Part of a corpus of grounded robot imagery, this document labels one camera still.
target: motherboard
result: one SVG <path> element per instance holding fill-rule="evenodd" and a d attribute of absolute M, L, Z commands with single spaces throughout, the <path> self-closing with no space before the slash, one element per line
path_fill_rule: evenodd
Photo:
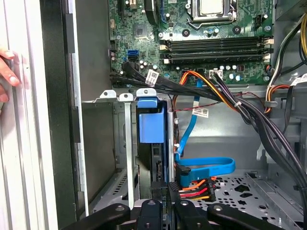
<path fill-rule="evenodd" d="M 176 82 L 187 70 L 218 71 L 226 84 L 270 80 L 272 0 L 109 0 L 109 18 L 114 72 L 131 61 Z"/>

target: cpu socket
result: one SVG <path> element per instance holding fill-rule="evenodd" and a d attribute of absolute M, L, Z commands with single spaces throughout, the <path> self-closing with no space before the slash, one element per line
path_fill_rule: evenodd
<path fill-rule="evenodd" d="M 236 21 L 236 0 L 188 0 L 188 24 L 195 30 L 204 25 L 228 24 Z"/>

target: barcode sticker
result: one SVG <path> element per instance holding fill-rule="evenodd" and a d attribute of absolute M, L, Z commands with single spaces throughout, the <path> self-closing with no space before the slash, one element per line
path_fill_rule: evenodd
<path fill-rule="evenodd" d="M 159 77 L 159 73 L 150 69 L 148 71 L 145 83 L 149 85 L 150 87 L 154 87 L 155 83 L 158 80 L 158 77 Z"/>
<path fill-rule="evenodd" d="M 209 109 L 204 109 L 204 108 L 193 109 L 192 114 L 204 118 L 209 118 Z"/>
<path fill-rule="evenodd" d="M 296 86 L 297 84 L 303 83 L 303 82 L 307 82 L 307 74 L 304 74 L 301 78 L 296 78 L 292 82 L 291 86 Z"/>

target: blue sata port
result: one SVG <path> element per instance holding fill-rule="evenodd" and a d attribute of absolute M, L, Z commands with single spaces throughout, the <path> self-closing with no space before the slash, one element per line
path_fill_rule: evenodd
<path fill-rule="evenodd" d="M 138 56 L 139 55 L 139 51 L 138 50 L 128 50 L 127 52 L 128 56 Z"/>

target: chip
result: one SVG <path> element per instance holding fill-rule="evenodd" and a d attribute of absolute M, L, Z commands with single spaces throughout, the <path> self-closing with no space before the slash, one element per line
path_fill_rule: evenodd
<path fill-rule="evenodd" d="M 146 24 L 134 24 L 133 25 L 133 35 L 135 39 L 144 39 L 147 37 L 147 27 Z"/>

